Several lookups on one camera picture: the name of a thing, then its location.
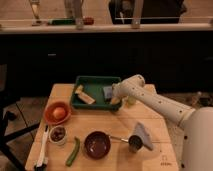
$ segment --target cabinet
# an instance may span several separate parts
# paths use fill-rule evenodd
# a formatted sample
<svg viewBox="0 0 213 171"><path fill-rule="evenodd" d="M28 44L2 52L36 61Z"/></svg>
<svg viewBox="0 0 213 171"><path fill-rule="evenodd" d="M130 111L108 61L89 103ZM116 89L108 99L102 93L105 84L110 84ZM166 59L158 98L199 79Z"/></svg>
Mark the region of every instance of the cabinet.
<svg viewBox="0 0 213 171"><path fill-rule="evenodd" d="M0 35L8 85L48 95L78 75L142 74L162 91L212 91L212 31Z"/></svg>

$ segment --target brown bowl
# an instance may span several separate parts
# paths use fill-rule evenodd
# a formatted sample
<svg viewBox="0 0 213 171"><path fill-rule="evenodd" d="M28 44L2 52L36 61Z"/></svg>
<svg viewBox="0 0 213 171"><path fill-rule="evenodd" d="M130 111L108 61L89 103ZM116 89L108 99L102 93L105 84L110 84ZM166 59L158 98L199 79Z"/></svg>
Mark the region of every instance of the brown bowl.
<svg viewBox="0 0 213 171"><path fill-rule="evenodd" d="M63 110L63 115L59 117L55 117L54 112L56 109ZM64 123L69 119L71 115L71 107L69 104L63 102L63 101L57 101L51 103L44 111L44 119L48 125L59 125Z"/></svg>
<svg viewBox="0 0 213 171"><path fill-rule="evenodd" d="M107 134L95 131L86 137L84 146L88 156L93 159L101 159L108 154L111 143Z"/></svg>

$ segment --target green pepper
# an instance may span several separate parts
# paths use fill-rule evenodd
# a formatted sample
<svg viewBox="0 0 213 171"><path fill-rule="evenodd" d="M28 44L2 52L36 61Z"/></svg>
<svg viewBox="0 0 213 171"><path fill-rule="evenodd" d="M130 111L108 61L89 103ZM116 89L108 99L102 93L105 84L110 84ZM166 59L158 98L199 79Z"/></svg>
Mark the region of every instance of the green pepper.
<svg viewBox="0 0 213 171"><path fill-rule="evenodd" d="M75 160L78 152L79 152L79 149L80 149L80 139L77 138L77 137L74 137L75 138L75 147L72 151L72 153L69 155L69 157L67 158L67 161L66 161L66 166L71 166L73 161Z"/></svg>

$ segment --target food item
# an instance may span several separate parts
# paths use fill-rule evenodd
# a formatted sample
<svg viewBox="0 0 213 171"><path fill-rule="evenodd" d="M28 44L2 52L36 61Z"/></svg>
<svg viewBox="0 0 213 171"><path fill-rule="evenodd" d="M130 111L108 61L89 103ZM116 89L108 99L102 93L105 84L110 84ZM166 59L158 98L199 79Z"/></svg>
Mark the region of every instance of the food item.
<svg viewBox="0 0 213 171"><path fill-rule="evenodd" d="M75 94L80 94L83 91L83 89L84 89L83 85L79 85L75 90Z"/></svg>
<svg viewBox="0 0 213 171"><path fill-rule="evenodd" d="M78 152L79 152L79 149L80 149L80 139L75 137L75 147L72 151L72 153L69 155L69 157L67 158L67 161L66 161L66 166L71 166L73 161L75 160Z"/></svg>
<svg viewBox="0 0 213 171"><path fill-rule="evenodd" d="M63 119L66 116L66 111L63 107L56 107L53 111L53 116L57 120Z"/></svg>
<svg viewBox="0 0 213 171"><path fill-rule="evenodd" d="M65 128L64 127L56 127L54 130L51 132L50 138L52 141L60 141L64 138L66 134Z"/></svg>
<svg viewBox="0 0 213 171"><path fill-rule="evenodd" d="M93 99L92 97L90 97L88 94L86 94L84 92L79 93L78 94L78 98L81 99L86 104L93 104L93 103L95 103L95 99Z"/></svg>

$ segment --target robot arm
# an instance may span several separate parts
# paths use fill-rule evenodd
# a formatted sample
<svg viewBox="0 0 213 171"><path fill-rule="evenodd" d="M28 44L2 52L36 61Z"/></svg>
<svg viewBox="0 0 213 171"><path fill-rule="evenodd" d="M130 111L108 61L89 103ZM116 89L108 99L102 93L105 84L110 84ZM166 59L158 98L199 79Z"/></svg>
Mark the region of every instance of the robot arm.
<svg viewBox="0 0 213 171"><path fill-rule="evenodd" d="M195 109L147 91L143 88L144 85L145 81L141 75L132 76L113 87L113 98L134 97L184 129L187 119Z"/></svg>
<svg viewBox="0 0 213 171"><path fill-rule="evenodd" d="M145 81L135 75L115 84L112 101L132 96L184 130L182 151L183 171L213 170L213 108L198 110L143 88Z"/></svg>

